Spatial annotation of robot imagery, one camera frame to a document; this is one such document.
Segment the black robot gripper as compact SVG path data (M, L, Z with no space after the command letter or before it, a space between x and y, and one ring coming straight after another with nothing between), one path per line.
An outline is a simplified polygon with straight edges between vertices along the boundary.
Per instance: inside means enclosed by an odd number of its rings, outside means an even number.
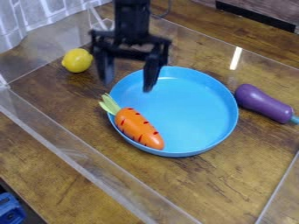
M149 33L149 13L119 11L115 28L109 31L92 29L89 35L97 76L104 85L115 79L115 58L145 60L143 91L151 92L168 62L172 41Z

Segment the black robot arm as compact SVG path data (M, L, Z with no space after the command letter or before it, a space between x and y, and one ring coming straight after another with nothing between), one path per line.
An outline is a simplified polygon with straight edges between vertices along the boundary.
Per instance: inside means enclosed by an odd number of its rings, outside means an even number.
M149 33L151 0L115 0L115 28L92 29L91 53L97 75L105 85L115 78L115 58L144 62L144 87L149 92L157 82L161 67L168 63L172 41Z

